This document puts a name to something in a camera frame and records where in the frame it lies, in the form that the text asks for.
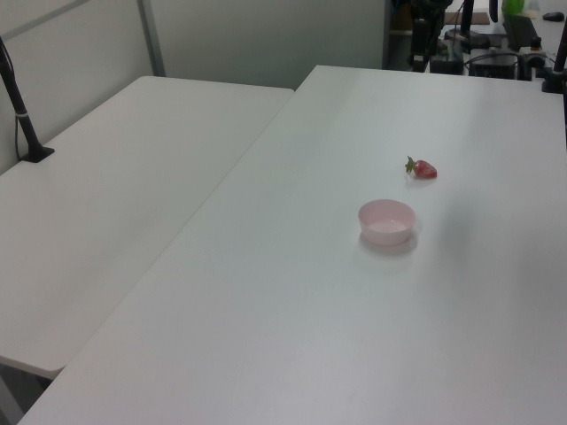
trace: green object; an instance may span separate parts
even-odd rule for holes
[[[524,0],[504,0],[502,2],[502,13],[505,15],[517,15],[524,9]]]

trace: white wall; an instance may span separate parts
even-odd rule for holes
[[[380,68],[390,0],[151,0],[166,75],[296,89],[315,65]]]
[[[4,43],[41,143],[137,77],[151,75],[136,0],[89,0]],[[2,85],[0,174],[16,163],[13,120]],[[25,142],[20,147],[26,151]]]

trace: floor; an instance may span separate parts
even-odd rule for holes
[[[0,425],[16,425],[49,383],[49,380],[0,365]]]

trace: plastic bowl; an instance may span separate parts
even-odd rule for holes
[[[416,214],[408,205],[393,199],[378,199],[358,211],[362,235],[372,243],[394,246],[409,238]]]

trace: black cable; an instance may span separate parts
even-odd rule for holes
[[[16,145],[16,157],[18,157],[18,161],[21,161],[21,158],[19,157],[19,149],[18,149],[18,117],[15,117],[16,119],[16,137],[15,137],[15,145]]]
[[[6,49],[6,46],[4,45],[3,42],[2,42],[2,51],[4,52],[4,55],[6,55],[6,58],[8,59],[8,64],[10,65],[10,72],[12,72],[12,75],[14,75],[14,65],[12,63],[12,58],[10,58],[10,53],[8,53],[8,50]]]
[[[514,56],[516,58],[518,58],[520,55],[518,55],[517,53],[488,53],[486,55],[481,55],[481,56],[477,56],[476,58],[467,60],[464,65],[469,65],[472,64],[473,62],[477,62],[478,60],[482,60],[482,59],[489,59],[489,58],[496,58],[499,56]]]
[[[459,15],[461,14],[461,10],[464,7],[464,2],[461,3],[461,7],[459,8],[459,10],[457,11],[457,13],[454,15],[454,29],[453,29],[453,33],[456,35],[457,34],[457,22],[459,22]],[[454,42],[456,42],[457,37],[455,36],[453,38],[453,53],[454,53]],[[446,62],[449,61],[449,55],[447,54],[447,58],[445,59]]]
[[[8,59],[8,65],[10,66],[10,72],[12,73],[12,75],[14,75],[14,65],[12,63],[12,58],[10,58],[10,53],[8,53],[8,50],[6,49],[6,46],[4,45],[3,42],[1,42],[2,40],[0,40],[0,44],[2,44],[2,52],[4,53],[4,55],[6,56],[6,58]],[[18,149],[18,117],[14,117],[14,121],[16,123],[15,125],[15,131],[14,131],[14,146],[16,148],[16,157],[18,158],[18,161],[21,161],[21,157],[19,156],[19,149]]]

